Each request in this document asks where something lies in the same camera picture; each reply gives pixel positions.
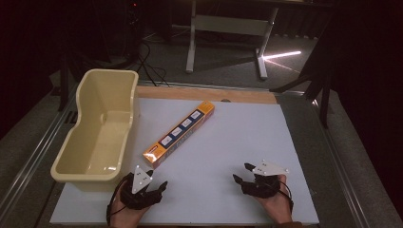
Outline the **white table sheet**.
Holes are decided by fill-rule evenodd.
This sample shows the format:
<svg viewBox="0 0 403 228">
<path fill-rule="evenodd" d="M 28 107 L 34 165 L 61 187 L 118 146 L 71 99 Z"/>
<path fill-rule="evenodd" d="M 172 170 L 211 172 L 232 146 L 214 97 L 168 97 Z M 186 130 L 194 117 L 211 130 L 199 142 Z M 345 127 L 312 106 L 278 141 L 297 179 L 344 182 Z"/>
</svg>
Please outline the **white table sheet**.
<svg viewBox="0 0 403 228">
<path fill-rule="evenodd" d="M 131 164 L 148 170 L 142 153 L 201 101 L 140 99 L 140 125 L 133 142 Z M 243 195 L 233 174 L 252 181 L 246 162 L 272 162 L 288 171 L 287 185 L 294 202 L 293 218 L 318 223 L 296 149 L 278 104 L 213 102 L 215 112 L 156 168 L 150 190 L 168 181 L 160 203 L 153 205 L 141 225 L 267 225 L 261 206 Z M 50 223 L 106 224 L 111 192 L 83 192 L 67 183 Z"/>
</svg>

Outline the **black tripod stand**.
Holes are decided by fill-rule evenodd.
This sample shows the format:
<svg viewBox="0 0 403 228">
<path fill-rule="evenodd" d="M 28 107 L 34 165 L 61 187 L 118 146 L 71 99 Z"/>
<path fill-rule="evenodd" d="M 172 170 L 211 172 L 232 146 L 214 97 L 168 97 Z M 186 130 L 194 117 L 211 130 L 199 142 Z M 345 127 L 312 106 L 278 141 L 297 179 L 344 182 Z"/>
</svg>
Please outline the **black tripod stand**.
<svg viewBox="0 0 403 228">
<path fill-rule="evenodd" d="M 331 32 L 329 28 L 332 26 L 332 20 L 328 19 L 325 24 L 325 29 L 321 32 L 317 44 L 308 57 L 302 71 L 298 77 L 286 84 L 276 88 L 272 88 L 271 92 L 283 93 L 293 87 L 299 86 L 310 81 L 310 84 L 303 93 L 307 101 L 312 102 L 321 95 L 321 104 L 319 107 L 319 119 L 322 125 L 327 128 L 327 114 L 330 99 L 331 81 L 333 76 L 333 54 L 327 50 L 330 44 Z"/>
</svg>

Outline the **person's right hand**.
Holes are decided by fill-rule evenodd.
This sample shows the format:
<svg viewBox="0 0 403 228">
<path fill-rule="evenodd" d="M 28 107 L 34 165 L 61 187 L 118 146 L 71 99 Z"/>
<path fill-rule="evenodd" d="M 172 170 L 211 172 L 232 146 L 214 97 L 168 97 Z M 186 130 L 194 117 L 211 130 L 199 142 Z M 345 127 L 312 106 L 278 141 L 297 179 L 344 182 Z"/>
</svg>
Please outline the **person's right hand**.
<svg viewBox="0 0 403 228">
<path fill-rule="evenodd" d="M 279 175 L 278 180 L 280 182 L 279 192 L 268 199 L 257 198 L 257 201 L 275 224 L 284 224 L 293 221 L 290 195 L 286 187 L 286 176 Z"/>
</svg>

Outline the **cream plastic bin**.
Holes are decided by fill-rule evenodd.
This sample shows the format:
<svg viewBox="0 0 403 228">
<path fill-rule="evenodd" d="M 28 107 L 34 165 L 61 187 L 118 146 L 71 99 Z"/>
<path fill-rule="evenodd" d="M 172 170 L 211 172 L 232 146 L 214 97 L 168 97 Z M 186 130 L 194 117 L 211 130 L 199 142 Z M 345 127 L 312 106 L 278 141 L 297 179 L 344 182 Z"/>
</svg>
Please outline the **cream plastic bin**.
<svg viewBox="0 0 403 228">
<path fill-rule="evenodd" d="M 50 169 L 56 181 L 82 191 L 106 192 L 129 171 L 126 142 L 140 118 L 138 80 L 132 70 L 86 72 L 76 90 L 76 124 Z"/>
</svg>

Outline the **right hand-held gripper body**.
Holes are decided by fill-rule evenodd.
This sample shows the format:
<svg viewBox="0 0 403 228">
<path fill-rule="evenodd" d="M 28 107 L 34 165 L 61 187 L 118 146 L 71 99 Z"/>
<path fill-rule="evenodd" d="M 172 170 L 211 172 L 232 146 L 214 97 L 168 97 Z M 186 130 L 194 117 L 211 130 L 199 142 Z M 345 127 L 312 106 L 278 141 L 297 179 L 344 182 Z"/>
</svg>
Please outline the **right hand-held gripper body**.
<svg viewBox="0 0 403 228">
<path fill-rule="evenodd" d="M 255 166 L 256 168 L 252 172 L 255 179 L 253 182 L 243 181 L 242 193 L 261 199 L 273 197 L 280 188 L 278 176 L 285 175 L 288 171 L 269 161 L 262 161 Z"/>
</svg>

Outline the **metal floor rail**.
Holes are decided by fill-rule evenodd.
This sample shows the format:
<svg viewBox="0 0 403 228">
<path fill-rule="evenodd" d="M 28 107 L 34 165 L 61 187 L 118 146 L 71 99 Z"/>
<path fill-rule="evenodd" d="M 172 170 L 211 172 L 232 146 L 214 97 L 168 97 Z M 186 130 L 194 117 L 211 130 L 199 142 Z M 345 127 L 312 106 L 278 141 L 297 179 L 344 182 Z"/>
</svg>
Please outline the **metal floor rail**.
<svg viewBox="0 0 403 228">
<path fill-rule="evenodd" d="M 356 196 L 354 187 L 350 182 L 342 160 L 338 155 L 338 151 L 336 149 L 336 145 L 333 142 L 332 136 L 329 130 L 322 125 L 321 120 L 318 120 L 318 123 L 319 128 L 321 129 L 321 132 L 325 137 L 325 142 L 330 149 L 333 168 L 335 169 L 337 180 L 339 182 L 341 191 L 343 192 L 344 198 L 349 206 L 350 212 L 355 221 L 355 225 L 357 228 L 370 228 L 369 222 Z"/>
<path fill-rule="evenodd" d="M 75 91 L 63 102 L 47 95 L 0 141 L 0 227 L 60 136 L 74 99 Z"/>
</svg>

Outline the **person's left hand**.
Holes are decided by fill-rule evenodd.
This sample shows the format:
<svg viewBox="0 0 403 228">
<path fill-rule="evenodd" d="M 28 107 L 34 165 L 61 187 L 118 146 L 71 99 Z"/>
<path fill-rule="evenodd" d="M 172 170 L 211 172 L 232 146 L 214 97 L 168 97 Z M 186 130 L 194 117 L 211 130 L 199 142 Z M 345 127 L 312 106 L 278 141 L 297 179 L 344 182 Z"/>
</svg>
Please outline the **person's left hand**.
<svg viewBox="0 0 403 228">
<path fill-rule="evenodd" d="M 118 190 L 110 208 L 110 228 L 137 228 L 140 220 L 148 211 L 127 208 L 120 200 L 121 190 Z"/>
</svg>

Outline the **long orange box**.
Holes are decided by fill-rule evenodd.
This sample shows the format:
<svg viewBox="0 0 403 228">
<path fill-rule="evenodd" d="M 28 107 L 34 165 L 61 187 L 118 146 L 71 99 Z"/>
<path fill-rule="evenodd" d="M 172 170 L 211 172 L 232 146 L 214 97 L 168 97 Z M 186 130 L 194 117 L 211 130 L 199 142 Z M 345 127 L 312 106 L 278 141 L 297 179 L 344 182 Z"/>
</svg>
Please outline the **long orange box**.
<svg viewBox="0 0 403 228">
<path fill-rule="evenodd" d="M 209 101 L 201 102 L 180 122 L 174 125 L 156 142 L 150 145 L 143 157 L 149 165 L 156 169 L 167 157 L 180 147 L 205 121 L 215 112 L 215 106 Z"/>
</svg>

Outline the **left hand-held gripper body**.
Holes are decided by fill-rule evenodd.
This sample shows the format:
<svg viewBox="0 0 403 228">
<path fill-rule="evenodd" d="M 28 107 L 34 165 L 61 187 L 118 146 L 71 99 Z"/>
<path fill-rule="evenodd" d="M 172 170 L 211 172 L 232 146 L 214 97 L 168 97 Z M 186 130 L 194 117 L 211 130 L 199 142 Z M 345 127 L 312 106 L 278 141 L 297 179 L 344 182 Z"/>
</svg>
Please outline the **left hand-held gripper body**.
<svg viewBox="0 0 403 228">
<path fill-rule="evenodd" d="M 137 165 L 133 173 L 126 176 L 121 190 L 120 200 L 129 209 L 142 210 L 160 202 L 158 190 L 147 191 L 152 177 Z"/>
</svg>

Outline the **white metal table frame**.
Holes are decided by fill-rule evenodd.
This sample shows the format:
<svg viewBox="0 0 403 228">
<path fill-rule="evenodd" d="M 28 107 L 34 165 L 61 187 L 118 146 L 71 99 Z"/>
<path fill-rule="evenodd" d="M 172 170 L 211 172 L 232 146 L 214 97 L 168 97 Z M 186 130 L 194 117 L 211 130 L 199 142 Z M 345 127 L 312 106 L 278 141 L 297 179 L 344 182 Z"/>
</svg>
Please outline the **white metal table frame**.
<svg viewBox="0 0 403 228">
<path fill-rule="evenodd" d="M 190 43 L 187 53 L 185 71 L 192 73 L 195 64 L 196 31 L 213 31 L 242 35 L 261 36 L 262 42 L 255 50 L 255 58 L 258 65 L 259 76 L 267 80 L 264 52 L 266 50 L 272 29 L 278 15 L 278 8 L 272 8 L 266 20 L 240 19 L 213 15 L 197 14 L 197 0 L 191 1 L 190 18 Z"/>
</svg>

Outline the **black equipment tower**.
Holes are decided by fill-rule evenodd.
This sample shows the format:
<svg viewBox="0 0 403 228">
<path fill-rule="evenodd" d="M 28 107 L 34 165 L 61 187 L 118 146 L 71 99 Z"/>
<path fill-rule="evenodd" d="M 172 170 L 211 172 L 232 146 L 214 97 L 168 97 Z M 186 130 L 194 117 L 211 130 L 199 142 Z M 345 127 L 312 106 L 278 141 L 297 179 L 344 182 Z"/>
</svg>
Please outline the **black equipment tower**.
<svg viewBox="0 0 403 228">
<path fill-rule="evenodd" d="M 144 29 L 144 1 L 124 0 L 125 3 L 125 58 L 133 63 L 139 56 L 139 45 Z"/>
</svg>

